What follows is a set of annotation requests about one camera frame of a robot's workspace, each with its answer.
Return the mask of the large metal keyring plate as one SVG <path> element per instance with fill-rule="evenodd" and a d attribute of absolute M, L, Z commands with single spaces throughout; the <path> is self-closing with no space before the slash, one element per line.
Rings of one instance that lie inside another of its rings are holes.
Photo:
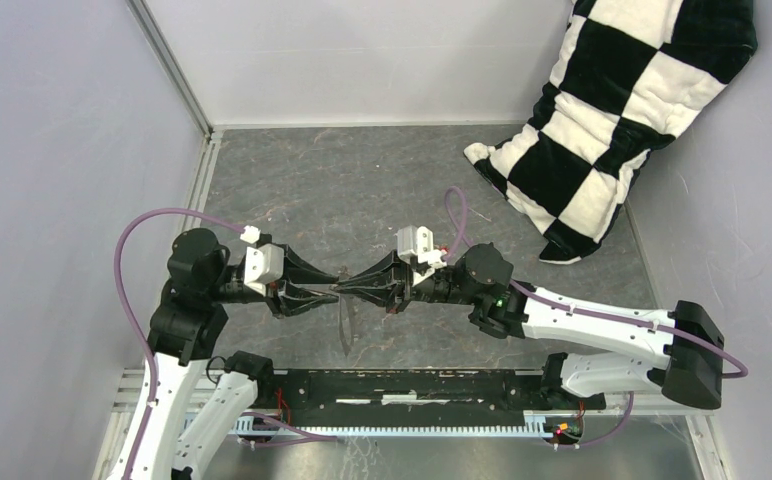
<path fill-rule="evenodd" d="M 351 304 L 345 295 L 338 295 L 338 335 L 345 357 L 350 355 L 354 344 L 354 328 L 351 319 Z"/>

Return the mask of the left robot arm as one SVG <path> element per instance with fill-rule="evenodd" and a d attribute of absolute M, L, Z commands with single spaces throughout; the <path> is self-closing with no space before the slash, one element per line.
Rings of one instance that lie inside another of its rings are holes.
<path fill-rule="evenodd" d="M 289 246 L 246 227 L 248 242 L 239 263 L 206 228 L 181 233 L 167 261 L 169 278 L 144 340 L 141 393 L 112 479 L 201 479 L 240 415 L 268 405 L 276 394 L 270 359 L 238 352 L 224 366 L 208 402 L 186 419 L 193 391 L 211 363 L 228 315 L 227 304 L 263 303 L 279 318 L 337 302 L 312 285 L 337 282 L 300 258 Z"/>

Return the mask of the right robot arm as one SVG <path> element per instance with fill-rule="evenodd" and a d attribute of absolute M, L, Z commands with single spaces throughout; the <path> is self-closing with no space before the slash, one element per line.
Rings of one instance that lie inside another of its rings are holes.
<path fill-rule="evenodd" d="M 491 243 L 470 247 L 453 264 L 393 252 L 334 290 L 391 313 L 412 302 L 468 305 L 470 323 L 491 337 L 592 348 L 590 355 L 548 357 L 539 392 L 553 408 L 614 392 L 660 393 L 701 410 L 721 407 L 724 337 L 701 305 L 679 301 L 670 310 L 643 310 L 580 301 L 515 281 L 513 270 Z"/>

